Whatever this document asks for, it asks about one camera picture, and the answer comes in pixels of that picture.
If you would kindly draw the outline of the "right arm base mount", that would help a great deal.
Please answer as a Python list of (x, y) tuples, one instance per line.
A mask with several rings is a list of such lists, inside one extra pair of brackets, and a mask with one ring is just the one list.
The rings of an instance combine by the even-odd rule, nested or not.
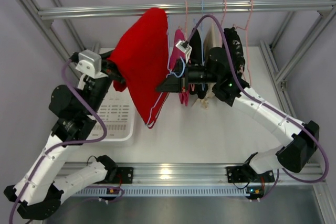
[(266, 183), (275, 182), (272, 171), (257, 174), (252, 168), (240, 166), (227, 166), (226, 174), (229, 183), (261, 183), (262, 179)]

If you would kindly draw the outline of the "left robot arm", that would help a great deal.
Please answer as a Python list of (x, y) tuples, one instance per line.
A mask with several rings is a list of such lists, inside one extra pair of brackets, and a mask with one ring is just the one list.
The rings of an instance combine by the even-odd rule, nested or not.
[(28, 221), (44, 220), (87, 186), (120, 182), (118, 166), (107, 155), (62, 179), (57, 174), (74, 151), (90, 143), (94, 126), (103, 124), (98, 110), (111, 86), (128, 88), (145, 123), (154, 125), (166, 97), (156, 87), (170, 73), (168, 59), (166, 52), (152, 54), (147, 49), (115, 49), (101, 55), (90, 50), (73, 53), (68, 63), (74, 63), (85, 75), (85, 85), (78, 89), (65, 82), (54, 89), (49, 109), (58, 120), (47, 143), (25, 177), (4, 190), (14, 204), (12, 212)]

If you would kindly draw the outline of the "light blue hanger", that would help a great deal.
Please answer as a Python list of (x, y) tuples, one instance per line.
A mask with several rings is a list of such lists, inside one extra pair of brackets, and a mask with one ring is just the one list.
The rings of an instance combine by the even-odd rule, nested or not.
[[(166, 77), (169, 76), (174, 76), (177, 78), (182, 77), (182, 74), (185, 72), (185, 68), (186, 68), (186, 63), (182, 63), (183, 68), (182, 71), (177, 74), (176, 72), (174, 72), (169, 66), (170, 66), (170, 60), (171, 60), (171, 51), (170, 51), (170, 37), (169, 37), (169, 28), (170, 28), (170, 16), (167, 16), (167, 31), (166, 31), (166, 37), (167, 37), (167, 51), (168, 51), (168, 59), (167, 59), (167, 63), (166, 63), (166, 68), (168, 70), (168, 74), (166, 75)], [(146, 122), (146, 126), (149, 129), (152, 129), (160, 115), (161, 109), (163, 107), (164, 102), (167, 100), (169, 94), (167, 92), (161, 92), (159, 97), (157, 98), (155, 104), (151, 107), (150, 109), (150, 115), (149, 118)]]

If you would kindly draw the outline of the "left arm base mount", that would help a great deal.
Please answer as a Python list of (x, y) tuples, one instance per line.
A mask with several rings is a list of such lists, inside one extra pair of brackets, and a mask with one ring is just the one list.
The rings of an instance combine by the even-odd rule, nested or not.
[(112, 184), (132, 184), (133, 183), (133, 167), (118, 167), (116, 174), (110, 183)]

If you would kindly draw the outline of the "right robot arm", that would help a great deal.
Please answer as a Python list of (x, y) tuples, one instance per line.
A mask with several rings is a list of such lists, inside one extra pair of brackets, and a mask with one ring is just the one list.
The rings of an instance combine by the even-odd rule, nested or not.
[(192, 79), (195, 83), (214, 84), (213, 91), (219, 100), (250, 116), (279, 142), (276, 148), (251, 154), (241, 167), (242, 173), (254, 179), (259, 174), (282, 168), (290, 176), (301, 172), (316, 150), (325, 153), (318, 140), (318, 124), (314, 121), (305, 124), (262, 99), (236, 74), (228, 55), (212, 55), (211, 62), (207, 67), (184, 65), (183, 68), (189, 76), (197, 72), (197, 77)]

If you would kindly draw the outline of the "red trousers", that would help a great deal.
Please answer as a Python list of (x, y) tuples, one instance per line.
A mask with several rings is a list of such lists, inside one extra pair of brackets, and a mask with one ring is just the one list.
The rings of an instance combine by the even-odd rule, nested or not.
[(128, 89), (144, 124), (161, 93), (155, 88), (168, 74), (167, 27), (165, 11), (149, 9), (124, 33), (108, 58), (125, 80), (114, 81), (114, 89)]

